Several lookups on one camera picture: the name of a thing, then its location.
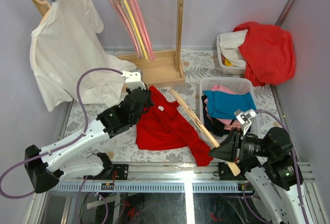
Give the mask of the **light wooden hanger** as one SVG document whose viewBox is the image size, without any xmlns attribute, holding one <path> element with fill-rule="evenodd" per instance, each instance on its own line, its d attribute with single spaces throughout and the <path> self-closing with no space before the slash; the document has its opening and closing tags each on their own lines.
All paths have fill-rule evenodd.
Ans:
<svg viewBox="0 0 330 224">
<path fill-rule="evenodd" d="M 189 108 L 189 106 L 184 102 L 184 100 L 180 97 L 180 95 L 173 89 L 169 89 L 169 93 L 177 100 L 177 102 L 182 106 L 184 111 L 188 114 L 188 116 L 193 120 L 197 128 L 200 130 L 200 132 L 206 136 L 207 140 L 212 143 L 214 148 L 220 147 L 220 144 L 218 141 L 211 135 L 211 133 L 205 128 L 205 126 L 202 124 L 200 119 L 197 117 L 197 115 Z M 230 168 L 232 174 L 234 176 L 238 176 L 241 173 L 241 170 L 234 162 L 225 161 L 228 167 Z"/>
</svg>

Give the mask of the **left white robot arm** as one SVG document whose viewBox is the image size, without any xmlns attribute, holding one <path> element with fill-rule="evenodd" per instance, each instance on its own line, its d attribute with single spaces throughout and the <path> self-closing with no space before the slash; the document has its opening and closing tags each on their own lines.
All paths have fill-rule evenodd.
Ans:
<svg viewBox="0 0 330 224">
<path fill-rule="evenodd" d="M 84 176 L 107 180 L 113 176 L 114 165 L 106 153 L 94 153 L 76 161 L 72 158 L 92 145 L 126 132 L 153 106 L 149 89 L 138 88 L 127 92 L 119 105 L 99 114 L 87 130 L 42 148 L 31 145 L 25 149 L 24 167 L 35 193 L 47 192 L 62 180 Z"/>
</svg>

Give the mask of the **red t shirt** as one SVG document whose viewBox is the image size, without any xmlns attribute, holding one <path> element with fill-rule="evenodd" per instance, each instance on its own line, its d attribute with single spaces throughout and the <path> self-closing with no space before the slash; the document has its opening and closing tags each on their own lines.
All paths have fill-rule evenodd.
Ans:
<svg viewBox="0 0 330 224">
<path fill-rule="evenodd" d="M 161 151 L 188 147 L 197 166 L 209 165 L 212 161 L 210 147 L 179 113 L 179 103 L 167 101 L 154 86 L 149 90 L 154 105 L 136 125 L 138 148 Z"/>
</svg>

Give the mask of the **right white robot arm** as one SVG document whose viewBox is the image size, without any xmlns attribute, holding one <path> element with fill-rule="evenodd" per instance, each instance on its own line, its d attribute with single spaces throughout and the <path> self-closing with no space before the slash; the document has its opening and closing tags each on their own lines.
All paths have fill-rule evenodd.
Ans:
<svg viewBox="0 0 330 224">
<path fill-rule="evenodd" d="M 252 185 L 272 223 L 313 223 L 292 148 L 284 128 L 273 127 L 262 139 L 235 128 L 209 155 L 236 165 L 236 176 Z"/>
</svg>

